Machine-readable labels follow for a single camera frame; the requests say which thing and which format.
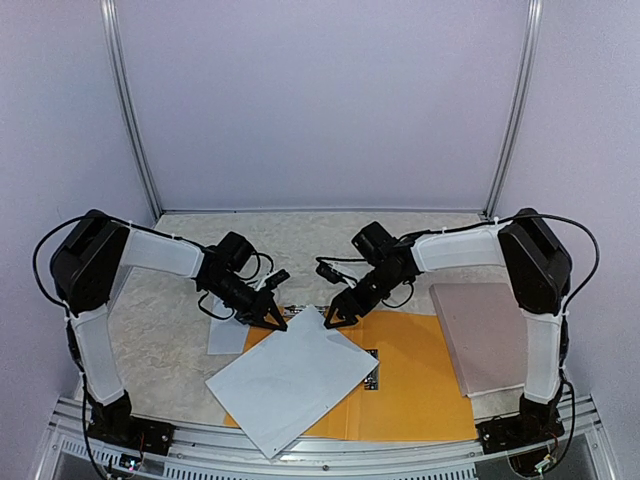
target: gray speckled surface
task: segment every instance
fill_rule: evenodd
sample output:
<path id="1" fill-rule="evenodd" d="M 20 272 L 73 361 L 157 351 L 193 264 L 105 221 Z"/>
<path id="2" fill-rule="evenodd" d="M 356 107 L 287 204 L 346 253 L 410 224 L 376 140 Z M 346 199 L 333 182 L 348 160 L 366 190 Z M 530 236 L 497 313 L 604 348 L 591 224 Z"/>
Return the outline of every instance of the gray speckled surface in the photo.
<path id="1" fill-rule="evenodd" d="M 271 255 L 291 278 L 280 287 L 280 304 L 326 305 L 343 287 L 315 274 L 317 255 L 354 256 L 351 238 L 377 220 L 393 235 L 423 228 L 478 221 L 472 214 L 396 212 L 237 213 L 165 215 L 157 229 L 203 243 L 218 243 L 230 230 Z M 451 269 L 422 275 L 404 311 L 434 315 L 429 286 L 436 282 L 507 281 L 497 267 Z M 399 292 L 397 301 L 404 293 Z M 235 355 L 206 354 L 210 319 L 196 305 L 195 284 L 169 274 L 134 269 L 114 305 L 109 329 L 118 368 L 131 394 L 134 413 L 170 420 L 221 424 L 224 410 L 205 380 Z M 511 392 L 473 400 L 477 418 L 517 408 Z"/>

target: white wall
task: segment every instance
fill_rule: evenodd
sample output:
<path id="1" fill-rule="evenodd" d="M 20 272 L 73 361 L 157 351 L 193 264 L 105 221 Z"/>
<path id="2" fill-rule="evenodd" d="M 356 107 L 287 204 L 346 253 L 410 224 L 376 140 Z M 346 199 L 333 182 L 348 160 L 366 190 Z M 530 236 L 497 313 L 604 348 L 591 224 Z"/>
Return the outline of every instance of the white wall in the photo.
<path id="1" fill-rule="evenodd" d="M 545 2 L 531 89 L 499 211 L 590 226 L 602 267 L 572 305 L 568 367 L 593 393 L 625 479 L 640 471 L 640 3 Z M 559 228 L 576 265 L 590 244 Z"/>
<path id="2" fill-rule="evenodd" d="M 0 92 L 0 476 L 19 480 L 58 396 L 78 381 L 63 312 L 33 280 L 33 247 L 89 208 L 151 218 L 116 101 L 99 2 L 1 2 Z M 43 255 L 45 275 L 55 243 Z"/>
<path id="3" fill-rule="evenodd" d="M 166 209 L 484 207 L 527 2 L 127 0 Z"/>

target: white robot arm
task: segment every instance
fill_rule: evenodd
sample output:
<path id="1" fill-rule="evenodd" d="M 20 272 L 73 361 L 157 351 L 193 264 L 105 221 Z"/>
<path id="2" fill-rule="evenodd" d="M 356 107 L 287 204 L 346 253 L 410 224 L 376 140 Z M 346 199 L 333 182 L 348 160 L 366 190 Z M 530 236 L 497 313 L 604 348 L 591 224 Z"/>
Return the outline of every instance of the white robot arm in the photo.
<path id="1" fill-rule="evenodd" d="M 364 227 L 352 244 L 374 268 L 334 297 L 325 326 L 354 325 L 389 297 L 398 285 L 445 268 L 505 266 L 514 296 L 527 322 L 527 378 L 520 415 L 478 425 L 488 453 L 517 448 L 564 433 L 557 414 L 561 363 L 568 337 L 562 307 L 570 288 L 571 258 L 540 215 L 521 210 L 506 222 L 421 231 L 392 237 L 379 223 Z M 318 274 L 347 283 L 327 257 L 318 257 Z"/>
<path id="2" fill-rule="evenodd" d="M 195 242 L 132 226 L 92 210 L 53 254 L 50 270 L 67 311 L 72 356 L 84 374 L 92 405 L 89 436 L 166 455 L 173 426 L 132 417 L 129 395 L 118 375 L 109 337 L 107 301 L 121 266 L 193 279 L 235 311 L 241 323 L 286 330 L 273 290 L 289 278 L 280 270 L 255 288 L 237 275 L 251 256 L 260 256 L 241 235 L 229 232 L 218 245 Z"/>
<path id="3" fill-rule="evenodd" d="M 424 235 L 416 240 L 411 253 L 420 272 L 454 267 L 498 265 L 505 267 L 498 241 L 505 225 L 483 226 L 451 234 Z M 527 378 L 525 398 L 546 404 L 560 388 L 560 311 L 533 313 L 520 309 L 527 322 Z"/>

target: orange paper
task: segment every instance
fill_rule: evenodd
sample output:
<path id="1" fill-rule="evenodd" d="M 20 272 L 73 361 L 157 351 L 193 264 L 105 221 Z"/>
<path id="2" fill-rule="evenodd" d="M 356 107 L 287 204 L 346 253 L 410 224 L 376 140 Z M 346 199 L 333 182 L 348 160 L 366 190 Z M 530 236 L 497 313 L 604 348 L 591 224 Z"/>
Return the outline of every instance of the orange paper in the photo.
<path id="1" fill-rule="evenodd" d="M 305 435 L 380 442 L 476 438 L 471 401 L 460 394 L 437 317 L 372 312 L 340 331 L 378 350 L 379 389 L 359 385 Z M 245 351 L 270 333 L 251 328 Z M 229 415 L 225 425 L 237 427 Z"/>

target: black cable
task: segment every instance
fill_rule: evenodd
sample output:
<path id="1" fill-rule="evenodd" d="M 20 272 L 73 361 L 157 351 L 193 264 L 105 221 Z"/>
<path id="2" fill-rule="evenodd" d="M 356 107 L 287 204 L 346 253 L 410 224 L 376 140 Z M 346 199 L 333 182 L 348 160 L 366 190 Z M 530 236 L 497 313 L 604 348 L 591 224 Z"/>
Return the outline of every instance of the black cable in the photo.
<path id="1" fill-rule="evenodd" d="M 93 469 L 102 480 L 108 480 L 98 467 L 96 460 L 93 458 L 93 452 L 91 451 L 91 445 L 89 444 L 89 436 L 87 435 L 87 399 L 89 397 L 89 392 L 87 391 L 87 377 L 84 375 L 82 376 L 82 383 L 84 389 L 84 395 L 82 396 L 82 435 L 84 437 L 84 445 L 87 449 L 87 456 L 89 457 L 89 461 L 91 462 Z"/>
<path id="2" fill-rule="evenodd" d="M 409 295 L 407 296 L 407 298 L 399 303 L 398 305 L 389 305 L 387 302 L 385 302 L 384 300 L 382 300 L 382 304 L 385 307 L 388 308 L 400 308 L 400 307 L 404 307 L 407 303 L 409 303 L 409 300 L 411 300 L 413 298 L 413 293 L 415 292 L 415 287 L 413 286 L 413 283 L 403 283 L 403 285 L 409 285 L 411 287 L 411 291 L 409 292 Z"/>
<path id="3" fill-rule="evenodd" d="M 276 265 L 273 262 L 273 258 L 271 258 L 270 255 L 267 255 L 266 253 L 262 253 L 262 252 L 256 252 L 256 255 L 258 256 L 258 258 L 264 258 L 267 262 L 269 262 L 269 272 L 268 273 L 273 273 L 273 271 L 276 268 Z"/>
<path id="4" fill-rule="evenodd" d="M 273 258 L 271 258 L 271 256 L 267 255 L 266 253 L 263 252 L 258 252 L 256 250 L 254 250 L 251 255 L 253 255 L 257 261 L 256 264 L 256 270 L 253 272 L 253 274 L 251 274 L 248 277 L 240 277 L 240 275 L 238 275 L 238 277 L 240 278 L 240 280 L 243 280 L 245 282 L 247 282 L 247 284 L 251 285 L 252 283 L 256 283 L 254 281 L 254 279 L 258 276 L 258 274 L 260 273 L 260 270 L 262 269 L 262 262 L 260 261 L 261 258 L 264 258 L 267 262 L 269 262 L 269 272 L 268 273 L 273 273 L 273 270 L 275 269 L 275 263 L 273 262 Z"/>
<path id="5" fill-rule="evenodd" d="M 360 263 L 366 262 L 366 260 L 364 258 L 316 257 L 316 262 Z"/>
<path id="6" fill-rule="evenodd" d="M 207 310 L 206 308 L 204 308 L 202 306 L 202 301 L 207 298 L 209 296 L 209 292 L 205 293 L 203 296 L 200 297 L 200 300 L 198 300 L 198 308 L 200 309 L 200 311 L 202 313 L 204 313 L 205 315 L 209 315 L 210 317 L 215 318 L 216 320 L 229 320 L 231 317 L 233 317 L 236 314 L 236 310 L 235 309 L 231 309 L 231 315 L 229 315 L 228 317 L 220 317 L 219 315 L 216 315 L 215 313 L 213 313 L 210 310 Z"/>
<path id="7" fill-rule="evenodd" d="M 260 269 L 262 268 L 262 263 L 260 262 L 260 255 L 258 254 L 258 252 L 254 250 L 253 252 L 251 252 L 251 255 L 256 259 L 256 270 L 248 277 L 241 277 L 240 275 L 238 275 L 238 278 L 244 282 L 248 282 L 249 280 L 253 280 L 254 278 L 256 278 L 258 276 L 258 273 L 260 273 Z"/>
<path id="8" fill-rule="evenodd" d="M 40 241 L 36 244 L 35 249 L 33 250 L 33 255 L 31 257 L 31 268 L 33 270 L 33 276 L 36 279 L 36 284 L 38 285 L 38 288 L 40 289 L 40 292 L 42 293 L 42 295 L 44 295 L 44 297 L 49 300 L 51 303 L 53 303 L 54 305 L 57 305 L 59 307 L 62 307 L 65 309 L 65 311 L 68 312 L 67 306 L 61 302 L 60 300 L 56 300 L 49 292 L 47 292 L 47 289 L 44 287 L 42 280 L 40 279 L 40 274 L 38 272 L 38 253 L 40 252 L 40 249 L 42 248 L 42 246 L 45 244 L 45 242 L 47 240 L 49 240 L 53 235 L 55 235 L 56 233 L 58 233 L 60 230 L 62 230 L 65 227 L 68 227 L 69 225 L 73 224 L 73 223 L 77 223 L 80 222 L 82 220 L 87 220 L 89 218 L 105 218 L 107 220 L 112 220 L 116 223 L 120 223 L 121 225 L 125 225 L 131 228 L 135 228 L 136 230 L 141 230 L 143 232 L 147 232 L 147 233 L 151 233 L 153 235 L 156 235 L 158 237 L 162 237 L 162 238 L 171 238 L 174 240 L 181 240 L 181 241 L 185 241 L 187 243 L 190 243 L 196 247 L 198 247 L 200 250 L 202 250 L 203 252 L 207 251 L 207 247 L 204 247 L 203 245 L 200 245 L 197 242 L 194 242 L 192 240 L 187 240 L 185 238 L 182 237 L 177 237 L 175 235 L 169 235 L 167 233 L 163 233 L 163 232 L 158 232 L 156 230 L 153 230 L 151 228 L 147 228 L 147 227 L 143 227 L 142 225 L 137 225 L 135 223 L 131 223 L 131 222 L 127 222 L 126 220 L 122 220 L 120 218 L 116 218 L 116 217 L 112 217 L 110 215 L 82 215 L 79 217 L 74 217 L 70 220 L 67 220 L 65 222 L 62 222 L 60 225 L 58 225 L 57 227 L 49 230 L 49 232 L 47 232 L 46 235 L 44 235 Z"/>
<path id="9" fill-rule="evenodd" d="M 555 470 L 558 465 L 560 465 L 560 463 L 562 462 L 562 460 L 564 460 L 564 457 L 567 456 L 567 452 L 569 451 L 569 447 L 571 446 L 571 441 L 573 440 L 573 436 L 576 430 L 576 392 L 575 389 L 573 387 L 573 384 L 567 380 L 567 377 L 565 376 L 564 372 L 561 372 L 561 376 L 562 376 L 562 383 L 560 385 L 560 388 L 563 388 L 564 385 L 569 387 L 569 390 L 571 392 L 571 429 L 569 430 L 569 437 L 567 437 L 567 443 L 564 446 L 564 449 L 562 450 L 562 455 L 560 455 L 560 457 L 553 463 L 553 465 L 551 465 L 549 468 L 547 468 L 546 470 L 542 471 L 542 475 L 547 475 L 550 472 L 552 472 L 553 470 Z M 518 473 L 518 475 L 525 477 L 525 478 L 540 478 L 539 474 L 535 474 L 535 475 L 523 475 L 521 473 Z"/>

